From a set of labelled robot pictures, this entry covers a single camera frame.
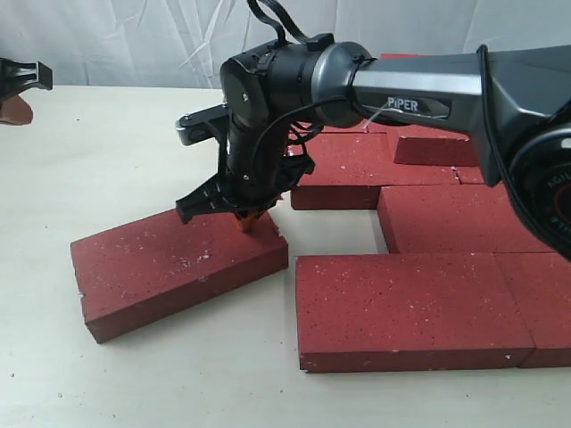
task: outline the white backdrop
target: white backdrop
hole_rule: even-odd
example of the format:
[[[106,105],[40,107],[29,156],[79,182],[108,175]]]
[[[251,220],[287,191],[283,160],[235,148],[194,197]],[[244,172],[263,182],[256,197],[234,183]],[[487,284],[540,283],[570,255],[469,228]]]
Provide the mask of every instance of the white backdrop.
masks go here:
[[[308,35],[382,52],[449,54],[571,43],[568,0],[282,0]],[[0,0],[0,56],[57,84],[219,87],[229,56],[273,37],[246,0]]]

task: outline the table surface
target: table surface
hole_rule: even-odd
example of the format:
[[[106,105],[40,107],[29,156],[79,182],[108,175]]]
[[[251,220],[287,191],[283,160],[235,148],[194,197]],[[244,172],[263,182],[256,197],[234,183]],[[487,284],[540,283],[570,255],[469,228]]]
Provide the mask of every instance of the table surface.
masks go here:
[[[571,416],[571,369],[305,374],[294,257],[384,252],[373,212],[272,210],[289,270],[104,345],[83,325],[70,242],[173,208],[216,169],[175,120],[218,90],[59,86],[0,127],[0,425],[543,427]]]

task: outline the piper logo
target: piper logo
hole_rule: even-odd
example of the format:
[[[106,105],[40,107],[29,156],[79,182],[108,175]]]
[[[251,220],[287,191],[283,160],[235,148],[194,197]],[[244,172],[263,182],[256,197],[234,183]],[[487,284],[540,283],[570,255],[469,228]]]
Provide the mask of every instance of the piper logo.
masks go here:
[[[418,108],[418,101],[410,100],[409,98],[389,96],[386,106],[389,109],[408,111],[411,113],[420,113],[420,109]]]

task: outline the white table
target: white table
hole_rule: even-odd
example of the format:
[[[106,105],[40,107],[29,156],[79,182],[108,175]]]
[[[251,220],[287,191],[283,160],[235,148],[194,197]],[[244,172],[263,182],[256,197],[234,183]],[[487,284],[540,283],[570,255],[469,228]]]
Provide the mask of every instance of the white table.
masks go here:
[[[173,208],[216,168],[174,122],[217,90],[30,91],[34,123],[0,127],[0,426],[562,427],[571,370],[305,374],[291,268],[97,345],[71,241]],[[371,253],[372,212],[273,209],[291,255]]]

